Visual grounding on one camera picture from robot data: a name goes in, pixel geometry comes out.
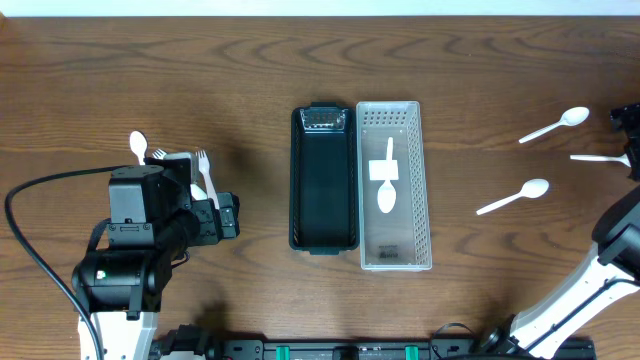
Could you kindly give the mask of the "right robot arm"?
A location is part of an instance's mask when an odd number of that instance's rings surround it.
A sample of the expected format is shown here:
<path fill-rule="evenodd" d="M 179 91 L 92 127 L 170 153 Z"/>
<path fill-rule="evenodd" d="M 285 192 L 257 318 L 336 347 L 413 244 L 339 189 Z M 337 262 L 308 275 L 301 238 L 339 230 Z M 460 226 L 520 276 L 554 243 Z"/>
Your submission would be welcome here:
<path fill-rule="evenodd" d="M 495 329 L 474 351 L 551 359 L 602 310 L 639 291 L 639 189 L 596 223 L 585 259 L 550 294 Z"/>

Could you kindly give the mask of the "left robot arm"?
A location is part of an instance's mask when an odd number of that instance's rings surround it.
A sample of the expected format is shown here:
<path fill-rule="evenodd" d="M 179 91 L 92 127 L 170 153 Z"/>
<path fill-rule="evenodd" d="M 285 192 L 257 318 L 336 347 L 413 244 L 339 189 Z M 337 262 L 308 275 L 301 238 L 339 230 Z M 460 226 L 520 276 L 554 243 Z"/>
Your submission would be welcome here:
<path fill-rule="evenodd" d="M 80 321 L 84 359 L 220 359 L 223 345 L 193 325 L 155 340 L 162 292 L 191 247 L 240 233 L 230 192 L 195 200 L 192 156 L 147 158 L 112 172 L 110 217 L 91 235 L 72 285 L 89 321 Z"/>

